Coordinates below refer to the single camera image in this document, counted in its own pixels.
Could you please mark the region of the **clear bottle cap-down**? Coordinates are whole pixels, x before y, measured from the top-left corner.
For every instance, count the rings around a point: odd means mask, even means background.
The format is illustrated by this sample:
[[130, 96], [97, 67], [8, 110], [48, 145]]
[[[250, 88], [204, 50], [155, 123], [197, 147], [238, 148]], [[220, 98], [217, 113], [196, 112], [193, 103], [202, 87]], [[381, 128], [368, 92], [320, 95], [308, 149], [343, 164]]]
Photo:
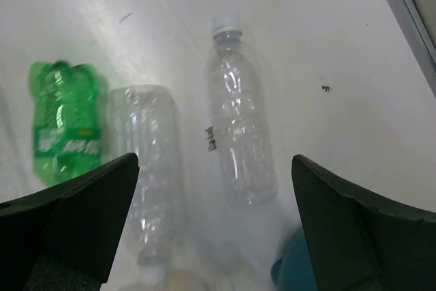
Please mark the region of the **clear bottle cap-down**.
[[162, 289], [182, 186], [174, 100], [159, 85], [117, 88], [110, 93], [109, 118], [111, 155], [134, 153], [138, 158], [125, 245], [137, 258], [141, 284]]

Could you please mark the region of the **clear bottle with white cap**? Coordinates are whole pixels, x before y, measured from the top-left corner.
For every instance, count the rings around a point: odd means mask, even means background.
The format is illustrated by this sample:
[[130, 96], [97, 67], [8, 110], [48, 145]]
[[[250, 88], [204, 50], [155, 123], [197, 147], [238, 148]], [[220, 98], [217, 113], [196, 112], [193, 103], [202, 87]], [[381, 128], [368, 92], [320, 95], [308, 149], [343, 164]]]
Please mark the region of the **clear bottle with white cap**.
[[214, 17], [212, 37], [206, 80], [226, 197], [236, 206], [269, 202], [277, 196], [272, 142], [260, 70], [243, 42], [240, 16]]

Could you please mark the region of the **green plastic soda bottle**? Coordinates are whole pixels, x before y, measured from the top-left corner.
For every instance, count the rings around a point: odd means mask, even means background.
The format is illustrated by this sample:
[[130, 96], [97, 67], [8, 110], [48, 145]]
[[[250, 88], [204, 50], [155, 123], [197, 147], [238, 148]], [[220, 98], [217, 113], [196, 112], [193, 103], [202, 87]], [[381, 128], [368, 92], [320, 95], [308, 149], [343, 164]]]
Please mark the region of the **green plastic soda bottle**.
[[52, 187], [98, 168], [106, 86], [96, 69], [64, 60], [35, 62], [29, 89], [36, 175]]

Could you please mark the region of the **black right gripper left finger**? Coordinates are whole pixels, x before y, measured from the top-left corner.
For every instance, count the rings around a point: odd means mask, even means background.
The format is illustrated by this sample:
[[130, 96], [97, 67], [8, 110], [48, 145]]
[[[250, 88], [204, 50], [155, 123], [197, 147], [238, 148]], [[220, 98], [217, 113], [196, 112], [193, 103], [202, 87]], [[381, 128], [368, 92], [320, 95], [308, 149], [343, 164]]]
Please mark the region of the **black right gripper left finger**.
[[1, 203], [2, 290], [99, 290], [108, 281], [139, 167], [126, 153]]

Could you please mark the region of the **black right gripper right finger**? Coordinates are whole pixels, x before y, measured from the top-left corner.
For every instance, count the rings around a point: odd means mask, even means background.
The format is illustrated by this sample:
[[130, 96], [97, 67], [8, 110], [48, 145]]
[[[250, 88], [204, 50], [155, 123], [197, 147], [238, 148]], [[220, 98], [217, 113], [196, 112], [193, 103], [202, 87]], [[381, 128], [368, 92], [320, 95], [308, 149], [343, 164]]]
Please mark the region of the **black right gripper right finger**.
[[434, 290], [435, 213], [349, 182], [303, 155], [292, 182], [319, 290]]

